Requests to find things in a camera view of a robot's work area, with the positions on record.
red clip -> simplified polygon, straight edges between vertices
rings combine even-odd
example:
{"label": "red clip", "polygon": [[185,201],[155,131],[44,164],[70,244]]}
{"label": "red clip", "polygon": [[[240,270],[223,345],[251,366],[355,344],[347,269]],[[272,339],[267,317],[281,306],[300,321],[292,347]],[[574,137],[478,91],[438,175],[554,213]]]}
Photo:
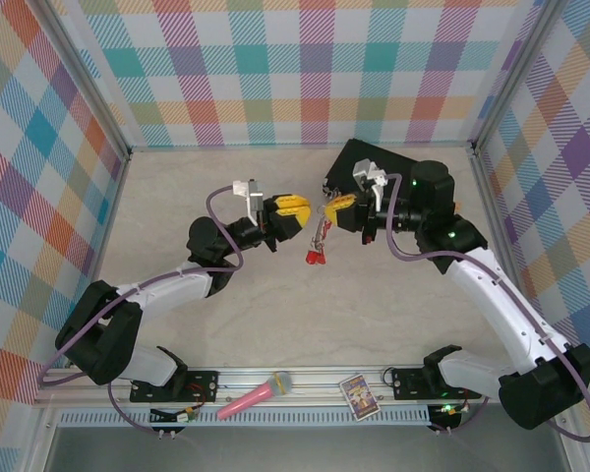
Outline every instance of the red clip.
{"label": "red clip", "polygon": [[330,227],[332,226],[332,222],[331,221],[326,221],[324,223],[324,231],[322,232],[322,241],[325,239],[325,237],[327,236],[327,232],[330,230]]}
{"label": "red clip", "polygon": [[315,251],[309,251],[308,255],[306,256],[306,262],[308,264],[310,264],[311,266],[314,266],[315,264],[318,263],[320,255],[321,254],[319,254]]}

pink microphone handle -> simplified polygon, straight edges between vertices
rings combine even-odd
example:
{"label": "pink microphone handle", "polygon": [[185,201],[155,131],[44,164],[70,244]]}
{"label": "pink microphone handle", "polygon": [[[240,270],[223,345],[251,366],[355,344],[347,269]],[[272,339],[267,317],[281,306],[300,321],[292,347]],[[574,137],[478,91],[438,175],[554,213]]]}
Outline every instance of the pink microphone handle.
{"label": "pink microphone handle", "polygon": [[225,418],[229,418],[230,416],[235,415],[236,413],[239,413],[251,406],[254,406],[256,403],[259,403],[263,400],[267,400],[272,396],[273,392],[271,391],[270,385],[268,383],[263,383],[259,387],[254,388],[246,395],[241,396],[238,400],[218,410],[216,416],[219,420],[224,420]]}

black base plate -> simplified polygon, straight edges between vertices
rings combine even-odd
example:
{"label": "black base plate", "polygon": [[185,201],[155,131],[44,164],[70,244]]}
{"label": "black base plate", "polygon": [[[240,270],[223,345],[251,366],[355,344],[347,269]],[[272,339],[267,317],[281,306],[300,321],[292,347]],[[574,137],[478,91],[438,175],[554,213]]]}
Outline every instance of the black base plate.
{"label": "black base plate", "polygon": [[[433,392],[429,387],[422,369],[393,369],[391,370],[391,384],[395,400],[465,400],[465,390],[450,386]],[[481,398],[479,393],[468,390],[468,399]]]}
{"label": "black base plate", "polygon": [[[150,383],[133,381],[129,395],[132,403],[198,403],[201,394],[189,388],[182,388],[181,392],[173,397],[172,391],[163,386],[153,386]],[[188,371],[186,373],[185,386],[190,384],[200,385],[206,394],[206,403],[213,403],[216,400],[218,391],[218,371]]]}

plaid wall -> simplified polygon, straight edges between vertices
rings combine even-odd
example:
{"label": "plaid wall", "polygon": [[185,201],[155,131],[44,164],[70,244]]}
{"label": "plaid wall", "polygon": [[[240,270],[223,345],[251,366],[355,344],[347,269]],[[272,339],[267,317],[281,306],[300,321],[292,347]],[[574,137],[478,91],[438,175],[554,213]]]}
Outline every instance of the plaid wall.
{"label": "plaid wall", "polygon": [[509,21],[531,3],[81,0],[81,25],[53,0],[126,135],[150,147],[465,142]]}
{"label": "plaid wall", "polygon": [[0,0],[0,471],[89,283],[120,158],[24,0]]}
{"label": "plaid wall", "polygon": [[501,93],[502,87],[504,86],[504,82],[509,76],[509,72],[511,71],[511,67],[513,66],[513,63],[522,52],[522,45],[525,43],[525,41],[529,37],[529,34],[533,30],[533,27],[535,26],[540,16],[540,12],[542,11],[542,7],[545,3],[546,0],[533,0],[533,6],[527,13],[527,17],[524,20],[524,24],[518,32],[518,35],[516,36],[515,41],[511,46],[511,49],[509,49],[507,57],[501,65],[501,69],[499,70],[499,74],[497,75],[496,80],[492,83],[490,93],[488,94],[487,99],[483,103],[483,107],[481,108],[481,112],[479,113],[479,118],[476,120],[476,123],[472,128],[469,140],[474,141],[477,139],[481,131],[481,127],[485,123],[486,118],[492,110],[494,100],[496,100],[497,96],[499,96],[499,93]]}
{"label": "plaid wall", "polygon": [[486,151],[526,293],[590,346],[590,0],[570,1]]}

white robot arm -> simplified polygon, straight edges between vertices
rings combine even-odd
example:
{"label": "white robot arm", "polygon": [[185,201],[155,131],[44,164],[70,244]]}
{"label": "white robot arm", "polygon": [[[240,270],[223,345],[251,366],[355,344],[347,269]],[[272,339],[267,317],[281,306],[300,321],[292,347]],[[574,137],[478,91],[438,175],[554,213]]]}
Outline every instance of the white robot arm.
{"label": "white robot arm", "polygon": [[590,348],[571,346],[540,317],[499,266],[487,240],[455,212],[454,180],[445,165],[412,161],[410,175],[395,176],[406,182],[404,192],[400,194],[396,183],[390,196],[384,195],[387,176],[368,159],[356,163],[353,176],[360,192],[330,202],[325,210],[330,221],[362,232],[363,244],[373,242],[377,231],[385,228],[392,251],[397,248],[390,231],[414,232],[422,254],[399,258],[432,261],[474,300],[507,351],[509,364],[475,356],[459,346],[427,356],[424,377],[432,393],[452,386],[499,398],[509,416],[525,429],[583,399],[549,340],[586,385],[590,383]]}
{"label": "white robot arm", "polygon": [[[234,182],[232,188],[235,195],[247,200],[247,216],[226,226],[241,251],[265,243],[275,252],[277,243],[294,237],[310,217],[310,204],[302,197],[280,195],[263,200],[255,181]],[[187,367],[162,347],[152,349],[137,344],[138,330],[176,307],[218,293],[235,268],[225,259],[234,248],[209,217],[193,222],[186,246],[191,252],[187,261],[146,282],[118,287],[102,280],[92,283],[57,335],[57,349],[80,333],[66,357],[96,384],[109,384],[115,379],[139,381],[168,388],[173,391],[169,396],[174,398],[174,392],[183,386]],[[200,270],[188,273],[193,268]],[[90,320],[123,295],[125,300],[83,332]]]}

